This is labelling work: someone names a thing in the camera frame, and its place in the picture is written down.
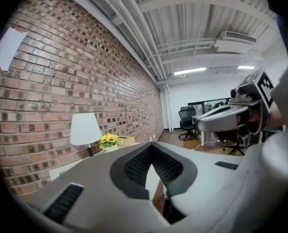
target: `black office chair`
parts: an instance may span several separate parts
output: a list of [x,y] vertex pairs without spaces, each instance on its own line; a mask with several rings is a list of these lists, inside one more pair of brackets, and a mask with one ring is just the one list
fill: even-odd
[[188,106],[188,110],[190,111],[191,116],[195,116],[197,114],[196,109],[193,106]]
[[185,136],[184,141],[187,139],[187,137],[190,135],[192,137],[195,137],[195,134],[192,133],[192,130],[196,129],[196,126],[192,123],[192,114],[191,111],[188,110],[188,107],[182,107],[181,110],[178,112],[180,118],[181,118],[181,128],[183,130],[187,130],[187,133],[184,134],[180,134],[178,136],[178,138],[180,139],[180,137],[182,135]]
[[236,143],[233,146],[230,146],[230,145],[224,145],[223,146],[223,150],[225,150],[225,148],[232,149],[228,155],[234,154],[235,152],[239,151],[244,156],[242,149],[246,149],[246,147],[241,146],[242,143],[239,141],[237,130],[225,131],[225,132],[215,132],[215,133],[217,134],[218,138],[221,141],[229,140],[231,142]]
[[[180,110],[180,111],[186,111],[186,110],[188,110],[188,107],[187,107],[187,106],[181,107],[181,110]],[[179,127],[182,129],[182,131],[184,131],[183,128],[182,128],[182,121],[179,122]]]

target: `cable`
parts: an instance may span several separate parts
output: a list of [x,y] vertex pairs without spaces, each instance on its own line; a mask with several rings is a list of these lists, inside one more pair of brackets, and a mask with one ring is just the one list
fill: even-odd
[[[218,141],[215,141],[215,142],[218,142]],[[206,143],[215,143],[215,142],[205,142],[204,144],[206,144]],[[203,145],[204,145],[204,144],[203,144]],[[201,146],[201,144],[200,144],[199,146]],[[198,148],[199,146],[197,146],[194,150],[197,150],[197,148]]]

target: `white ceiling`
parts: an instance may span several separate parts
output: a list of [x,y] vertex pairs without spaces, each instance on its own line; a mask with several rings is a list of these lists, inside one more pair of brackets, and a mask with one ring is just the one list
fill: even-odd
[[[214,69],[214,75],[246,73],[237,67],[260,65],[264,61],[261,53],[279,35],[267,0],[90,1],[162,82],[172,79],[175,71],[197,67]],[[245,54],[217,52],[212,44],[224,30],[249,35],[257,42]]]

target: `white paper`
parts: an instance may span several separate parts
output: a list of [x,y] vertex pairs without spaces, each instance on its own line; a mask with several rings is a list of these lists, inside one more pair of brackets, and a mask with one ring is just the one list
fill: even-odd
[[9,28],[0,40],[0,68],[3,71],[8,71],[19,45],[27,34],[27,32],[21,33]]

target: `air conditioner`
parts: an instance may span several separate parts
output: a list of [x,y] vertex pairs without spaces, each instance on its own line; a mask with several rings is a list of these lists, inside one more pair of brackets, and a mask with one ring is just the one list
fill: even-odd
[[217,52],[247,53],[256,43],[256,39],[242,33],[222,31],[215,42]]

